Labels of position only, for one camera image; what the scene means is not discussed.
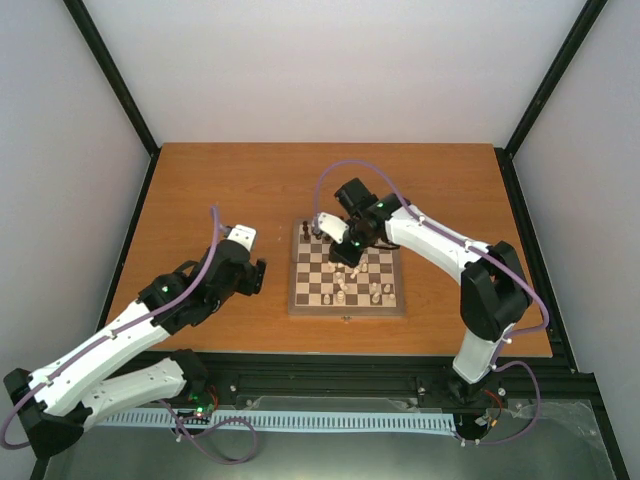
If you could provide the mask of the wooden chess board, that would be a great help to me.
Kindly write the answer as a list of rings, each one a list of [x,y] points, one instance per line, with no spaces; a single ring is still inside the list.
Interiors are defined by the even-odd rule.
[[[370,247],[354,269],[331,262],[331,240],[311,234],[311,223],[293,223],[288,312],[293,316],[401,318],[405,299],[397,250]]]

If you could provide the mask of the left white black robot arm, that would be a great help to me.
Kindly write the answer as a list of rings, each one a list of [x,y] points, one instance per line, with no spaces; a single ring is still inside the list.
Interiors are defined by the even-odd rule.
[[[4,385],[27,436],[26,446],[48,459],[75,444],[105,418],[157,400],[211,403],[210,375],[194,351],[118,375],[136,355],[197,326],[234,294],[260,292],[266,263],[250,260],[251,229],[236,226],[198,262],[160,275],[110,324],[60,359],[34,371],[17,368]]]

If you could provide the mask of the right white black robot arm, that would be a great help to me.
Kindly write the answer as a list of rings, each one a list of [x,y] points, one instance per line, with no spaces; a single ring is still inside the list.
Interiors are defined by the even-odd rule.
[[[315,233],[332,240],[332,261],[354,267],[366,248],[384,241],[418,254],[459,285],[465,334],[444,384],[452,400],[470,402],[532,303],[515,249],[504,241],[490,245],[465,237],[397,192],[379,198],[359,178],[334,196],[346,215],[317,212],[313,218]]]

